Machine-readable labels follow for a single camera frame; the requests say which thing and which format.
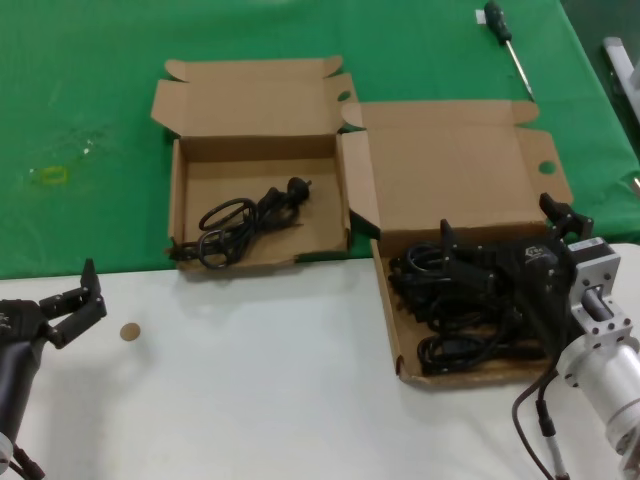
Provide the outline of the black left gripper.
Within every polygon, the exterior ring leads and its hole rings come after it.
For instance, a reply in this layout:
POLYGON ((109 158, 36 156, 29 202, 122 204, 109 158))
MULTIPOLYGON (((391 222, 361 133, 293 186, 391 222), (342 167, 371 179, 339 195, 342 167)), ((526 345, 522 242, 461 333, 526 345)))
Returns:
POLYGON ((41 300, 1 301, 1 352, 46 341, 66 347, 107 315, 94 261, 88 258, 80 286, 41 300), (62 318, 55 326, 49 321, 62 318))

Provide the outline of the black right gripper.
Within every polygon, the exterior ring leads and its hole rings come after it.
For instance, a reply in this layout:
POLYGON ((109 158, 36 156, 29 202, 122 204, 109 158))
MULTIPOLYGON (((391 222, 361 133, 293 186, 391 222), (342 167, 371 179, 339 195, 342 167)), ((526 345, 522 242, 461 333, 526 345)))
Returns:
POLYGON ((446 219, 440 221, 442 271, 461 285, 501 300, 528 324, 552 358, 566 347, 575 327, 568 296, 575 269, 560 241, 592 236, 593 220, 548 193, 539 197, 552 238, 529 237, 485 245, 458 247, 446 219))

